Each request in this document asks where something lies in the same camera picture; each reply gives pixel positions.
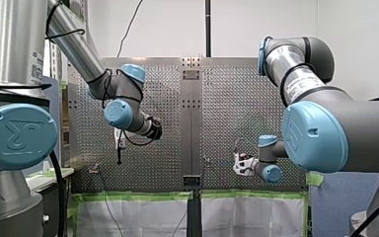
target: pegboard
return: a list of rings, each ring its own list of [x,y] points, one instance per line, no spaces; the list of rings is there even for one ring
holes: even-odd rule
[[[258,76],[257,60],[197,58],[192,65],[187,60],[191,59],[104,59],[114,72],[124,63],[143,66],[146,82],[141,109],[159,117],[163,125],[160,141],[146,147],[128,144],[119,166],[114,129],[104,120],[101,101],[92,100],[86,83],[69,70],[70,150],[77,168],[73,192],[181,191],[187,174],[202,174],[204,189],[300,191],[305,187],[304,173],[288,160],[279,162],[283,180],[278,184],[233,173],[237,138],[245,139],[241,150],[256,154],[259,135],[280,137],[283,105],[277,90]],[[186,79],[188,70],[199,71],[199,77]],[[101,166],[100,174],[89,173],[95,164]]]
[[[181,191],[181,123],[180,123],[180,59],[167,61],[135,61],[132,59],[106,60],[106,66],[116,72],[124,63],[141,65],[146,71],[144,100],[141,110],[157,118],[163,125],[163,136],[148,146],[127,144],[121,152],[122,164],[117,165],[114,128],[104,119],[102,102],[88,96],[88,86],[73,72],[77,87],[69,90],[69,100],[76,98],[70,113],[76,136],[80,169],[75,172],[74,192]],[[130,137],[137,143],[148,140]],[[89,167],[99,164],[100,174],[90,174]]]

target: label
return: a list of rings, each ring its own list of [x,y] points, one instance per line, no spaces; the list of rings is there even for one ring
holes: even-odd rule
[[[306,91],[323,86],[325,86],[325,84],[315,74],[303,73],[301,77],[288,84],[286,93],[290,102],[293,102]]]
[[[43,57],[41,53],[33,52],[31,59],[31,82],[40,85],[42,80]]]

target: wire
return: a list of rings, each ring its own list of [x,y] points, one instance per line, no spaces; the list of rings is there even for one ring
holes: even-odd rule
[[[127,139],[128,142],[130,142],[131,144],[133,144],[135,146],[147,146],[147,145],[149,145],[150,143],[152,143],[155,140],[155,139],[151,139],[150,141],[141,144],[141,143],[135,143],[134,141],[130,140],[130,138],[128,138],[128,136],[127,136],[127,132],[124,133],[124,136],[125,136],[125,139]]]
[[[84,35],[86,32],[83,29],[76,29],[76,30],[68,32],[68,33],[63,33],[63,34],[60,34],[60,35],[46,37],[45,39],[46,40],[54,40],[54,39],[66,37],[66,36],[69,36],[69,35],[72,35],[72,34],[75,34],[75,33],[79,33],[80,35]]]
[[[67,33],[63,33],[63,34],[59,34],[59,35],[55,35],[55,36],[49,35],[48,31],[50,29],[51,19],[53,18],[54,13],[56,12],[57,8],[61,5],[63,5],[63,3],[61,1],[57,1],[54,4],[54,6],[51,8],[50,13],[48,14],[47,20],[45,21],[45,34],[47,35],[47,37],[45,38],[46,40],[52,41],[54,39],[66,37],[66,36],[69,36],[69,35],[72,35],[75,33],[80,33],[81,35],[84,35],[86,33],[84,29],[77,29],[77,30],[74,30],[71,32],[67,32]]]
[[[66,218],[66,210],[64,209],[64,184],[63,184],[63,176],[61,175],[61,169],[58,164],[58,160],[54,151],[50,153],[50,160],[54,167],[54,173],[56,174],[56,182],[57,182],[57,190],[58,190],[58,201],[59,201],[59,222],[58,222],[58,231],[57,236],[64,236],[64,221]]]
[[[353,231],[353,233],[350,235],[350,237],[359,237],[359,234],[365,229],[367,228],[367,226],[375,219],[377,218],[377,216],[379,215],[379,207],[377,209],[374,210],[374,212],[372,212],[370,214],[370,216],[367,217],[367,219],[362,222],[362,224],[355,230]]]
[[[186,218],[187,213],[188,213],[188,211],[186,211],[186,213],[184,213],[183,218],[181,218],[180,222],[177,225],[177,228],[175,228],[174,233],[172,234],[172,237],[175,237],[175,234],[177,233],[178,228],[180,228],[181,224],[183,223],[184,219]]]
[[[66,180],[66,186],[67,186],[67,191],[66,191],[66,199],[65,199],[65,205],[64,205],[64,211],[65,211],[65,222],[64,224],[66,225],[65,228],[67,229],[67,207],[68,207],[68,204],[69,204],[69,194],[70,194],[70,186],[71,186],[71,183],[72,183],[72,180],[70,178],[68,178]]]
[[[59,0],[54,4],[54,6],[51,8],[50,12],[48,13],[47,20],[45,20],[45,34],[48,35],[48,30],[50,29],[50,22],[53,18],[54,13],[56,12],[57,8],[62,5],[63,3]]]
[[[109,86],[111,85],[112,80],[113,80],[113,72],[109,69],[107,69],[107,72],[109,73],[109,79],[106,80],[106,84],[104,85],[104,95],[103,95],[103,99],[101,100],[101,107],[103,109],[106,108],[106,100],[112,99],[112,97],[109,94]]]
[[[121,130],[119,132],[119,137],[118,137],[118,143],[116,144],[116,158],[117,158],[117,165],[121,165],[122,162],[121,162],[121,137],[122,137],[122,133],[124,132],[124,130]]]
[[[122,234],[121,227],[119,227],[118,222],[115,220],[114,215],[113,215],[113,213],[112,213],[112,211],[111,211],[111,209],[110,209],[109,202],[107,201],[107,195],[108,195],[108,192],[107,192],[107,183],[106,183],[106,179],[104,178],[103,174],[101,173],[101,170],[100,170],[100,173],[99,173],[99,174],[100,174],[100,177],[101,177],[101,181],[103,182],[103,186],[104,186],[104,191],[105,191],[104,199],[105,199],[105,201],[106,201],[107,209],[108,209],[108,211],[109,211],[109,213],[110,213],[110,216],[111,216],[113,222],[115,222],[115,225],[116,225],[116,228],[118,229],[119,234],[121,235],[121,237],[124,237],[124,235]]]
[[[46,90],[51,87],[51,84],[41,84],[35,86],[11,86],[11,85],[0,85],[0,90],[15,90],[15,89],[42,89]]]
[[[128,36],[128,32],[130,31],[131,24],[133,24],[133,22],[134,22],[134,18],[136,17],[137,12],[138,12],[138,9],[140,8],[140,5],[141,5],[142,2],[143,2],[143,0],[140,0],[140,2],[137,4],[136,10],[134,11],[134,14],[133,14],[133,17],[131,18],[131,21],[130,21],[130,23],[128,24],[127,31],[125,32],[125,35],[124,35],[124,37],[122,38],[121,43],[120,43],[120,45],[119,45],[119,51],[118,51],[118,54],[116,55],[116,57],[119,57],[119,55],[121,54],[121,51],[122,51],[122,45],[124,44],[124,41],[125,41],[125,39],[126,39],[127,36]]]

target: robot logo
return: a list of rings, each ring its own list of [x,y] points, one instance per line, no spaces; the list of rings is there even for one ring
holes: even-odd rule
[[[23,150],[32,148],[28,147],[28,144],[34,141],[35,134],[37,134],[42,125],[42,122],[37,121],[9,121],[6,127],[12,134],[8,139],[7,147],[19,154],[34,153],[33,151]]]

